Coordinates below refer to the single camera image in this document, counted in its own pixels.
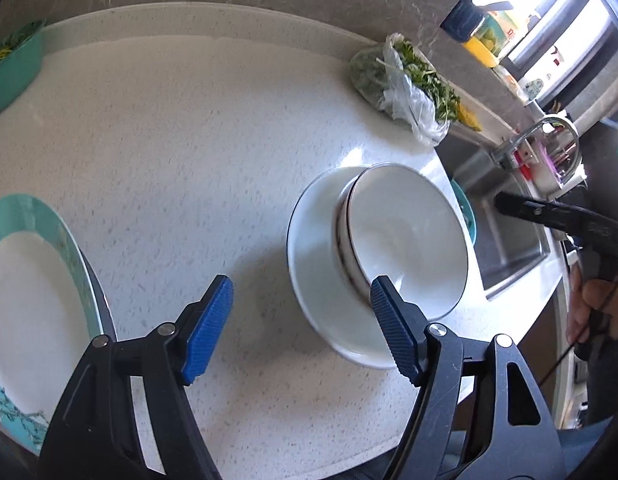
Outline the right hand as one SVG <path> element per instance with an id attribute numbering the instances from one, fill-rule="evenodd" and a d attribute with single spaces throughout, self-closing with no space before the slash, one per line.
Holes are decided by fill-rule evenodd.
<path id="1" fill-rule="evenodd" d="M 610 316 L 609 335 L 618 339 L 618 285 L 603 280 L 582 279 L 578 263 L 570 269 L 571 296 L 567 312 L 566 340 L 585 342 L 589 336 L 592 311 L 603 310 Z"/>

